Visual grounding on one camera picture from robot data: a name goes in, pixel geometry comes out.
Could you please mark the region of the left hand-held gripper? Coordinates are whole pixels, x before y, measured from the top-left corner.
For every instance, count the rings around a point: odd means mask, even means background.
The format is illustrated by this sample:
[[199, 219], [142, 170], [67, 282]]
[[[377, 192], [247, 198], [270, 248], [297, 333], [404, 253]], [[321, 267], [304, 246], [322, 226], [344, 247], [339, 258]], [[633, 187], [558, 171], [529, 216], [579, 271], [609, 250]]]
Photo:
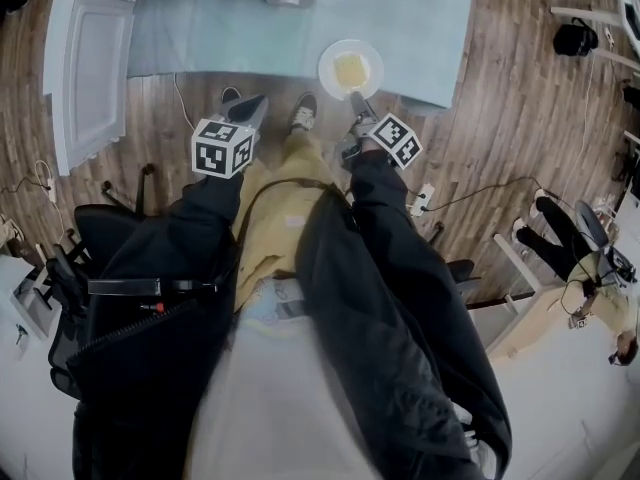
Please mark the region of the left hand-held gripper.
[[231, 179], [251, 164], [260, 128], [269, 107], [264, 95], [223, 103], [210, 118], [201, 119], [191, 136], [194, 173]]

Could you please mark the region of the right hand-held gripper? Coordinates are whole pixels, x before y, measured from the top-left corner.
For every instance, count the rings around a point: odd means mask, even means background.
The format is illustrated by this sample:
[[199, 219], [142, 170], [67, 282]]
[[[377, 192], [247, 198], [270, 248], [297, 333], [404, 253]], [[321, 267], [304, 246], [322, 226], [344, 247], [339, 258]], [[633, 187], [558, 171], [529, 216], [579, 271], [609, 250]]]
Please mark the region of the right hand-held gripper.
[[401, 170], [406, 170], [423, 152], [414, 130], [394, 114], [378, 118], [359, 91], [352, 92], [349, 101], [356, 118], [345, 138], [339, 142], [339, 160], [343, 169], [353, 169], [365, 145], [376, 145], [385, 152], [390, 164]]

